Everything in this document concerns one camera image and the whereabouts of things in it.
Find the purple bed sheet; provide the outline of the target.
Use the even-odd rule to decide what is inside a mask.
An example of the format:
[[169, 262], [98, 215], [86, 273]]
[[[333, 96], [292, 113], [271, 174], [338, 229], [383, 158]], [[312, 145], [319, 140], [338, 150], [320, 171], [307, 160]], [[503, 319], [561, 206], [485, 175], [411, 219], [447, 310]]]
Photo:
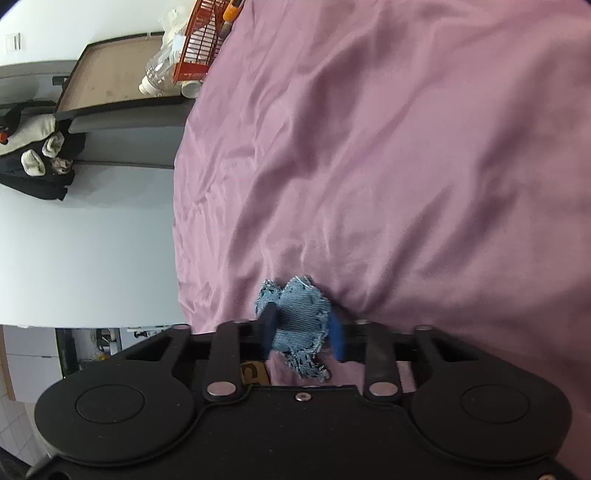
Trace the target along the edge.
[[590, 6], [249, 1], [174, 162], [178, 301], [198, 332], [306, 276], [556, 384], [590, 475]]

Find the clear plastic bottle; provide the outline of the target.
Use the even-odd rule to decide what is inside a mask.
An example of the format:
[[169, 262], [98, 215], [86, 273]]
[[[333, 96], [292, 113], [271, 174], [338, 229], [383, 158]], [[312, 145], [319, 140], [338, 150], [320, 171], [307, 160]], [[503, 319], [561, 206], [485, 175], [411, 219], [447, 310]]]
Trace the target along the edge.
[[177, 53], [170, 41], [147, 62], [138, 90], [145, 96], [178, 95], [180, 87], [173, 81]]

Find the paper cup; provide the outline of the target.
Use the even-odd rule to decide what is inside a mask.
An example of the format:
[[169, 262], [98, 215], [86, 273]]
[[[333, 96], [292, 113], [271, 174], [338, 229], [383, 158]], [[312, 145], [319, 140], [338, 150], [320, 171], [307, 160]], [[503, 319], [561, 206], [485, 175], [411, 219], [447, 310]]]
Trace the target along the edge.
[[196, 99], [200, 93], [202, 82], [199, 80], [189, 80], [180, 83], [180, 93], [187, 99]]

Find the black clothes hanging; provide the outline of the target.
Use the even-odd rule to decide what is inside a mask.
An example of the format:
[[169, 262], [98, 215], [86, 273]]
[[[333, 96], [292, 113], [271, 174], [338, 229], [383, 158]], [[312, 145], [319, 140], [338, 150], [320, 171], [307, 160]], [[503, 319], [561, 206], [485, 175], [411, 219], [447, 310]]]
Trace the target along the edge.
[[86, 136], [69, 131], [49, 101], [1, 106], [1, 184], [27, 196], [62, 201], [75, 178]]

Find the red plastic basket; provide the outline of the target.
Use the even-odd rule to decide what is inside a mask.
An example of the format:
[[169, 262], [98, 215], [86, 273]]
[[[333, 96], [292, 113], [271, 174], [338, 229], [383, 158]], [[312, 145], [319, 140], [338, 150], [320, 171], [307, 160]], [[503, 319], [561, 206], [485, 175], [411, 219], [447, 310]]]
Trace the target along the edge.
[[204, 80], [221, 49], [223, 13], [229, 2], [198, 0], [195, 2], [184, 31], [184, 45], [173, 72], [173, 81]]

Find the orange utility knife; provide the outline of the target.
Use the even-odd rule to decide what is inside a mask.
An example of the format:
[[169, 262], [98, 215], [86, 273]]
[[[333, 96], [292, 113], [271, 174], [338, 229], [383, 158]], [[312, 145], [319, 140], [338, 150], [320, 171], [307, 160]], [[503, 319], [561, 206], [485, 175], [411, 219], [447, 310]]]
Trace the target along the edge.
[[243, 4], [245, 4], [245, 0], [230, 0], [223, 12], [223, 21], [226, 23], [235, 22], [236, 18], [238, 18], [238, 15], [242, 11]]

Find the wooden framed board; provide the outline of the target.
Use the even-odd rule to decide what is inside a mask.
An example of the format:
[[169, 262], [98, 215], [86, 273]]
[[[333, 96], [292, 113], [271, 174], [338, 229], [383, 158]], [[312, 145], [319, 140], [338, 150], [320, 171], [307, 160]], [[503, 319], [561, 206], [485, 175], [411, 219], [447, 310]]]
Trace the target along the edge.
[[85, 47], [57, 101], [59, 120], [135, 107], [177, 105], [187, 101], [173, 91], [145, 96], [139, 84], [145, 65], [160, 49], [161, 32], [112, 38]]

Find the grey door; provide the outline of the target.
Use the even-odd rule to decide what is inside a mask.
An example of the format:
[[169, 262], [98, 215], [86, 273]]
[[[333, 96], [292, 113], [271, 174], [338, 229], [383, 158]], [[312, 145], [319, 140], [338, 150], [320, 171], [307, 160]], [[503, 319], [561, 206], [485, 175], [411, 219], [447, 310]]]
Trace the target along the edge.
[[[41, 102], [35, 113], [57, 104], [73, 61], [21, 63], [1, 68], [1, 104]], [[92, 111], [66, 119], [69, 132], [82, 133], [85, 147], [78, 162], [86, 165], [171, 169], [193, 106], [188, 99], [149, 99], [125, 108]]]

